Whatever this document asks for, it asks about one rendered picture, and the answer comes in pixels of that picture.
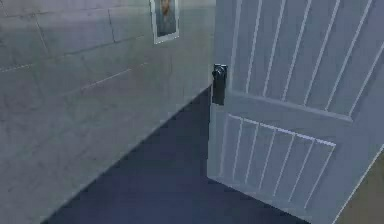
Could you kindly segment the white panelled room door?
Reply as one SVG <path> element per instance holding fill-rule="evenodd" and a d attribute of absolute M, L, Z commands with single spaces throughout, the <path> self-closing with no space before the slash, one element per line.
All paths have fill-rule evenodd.
<path fill-rule="evenodd" d="M 384 151 L 384 0 L 216 0 L 215 64 L 209 178 L 336 224 Z"/>

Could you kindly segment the white framed wall picture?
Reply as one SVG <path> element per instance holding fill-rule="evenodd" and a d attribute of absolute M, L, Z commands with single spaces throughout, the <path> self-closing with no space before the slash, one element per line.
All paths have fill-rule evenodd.
<path fill-rule="evenodd" d="M 179 37 L 179 1 L 149 0 L 155 44 Z"/>

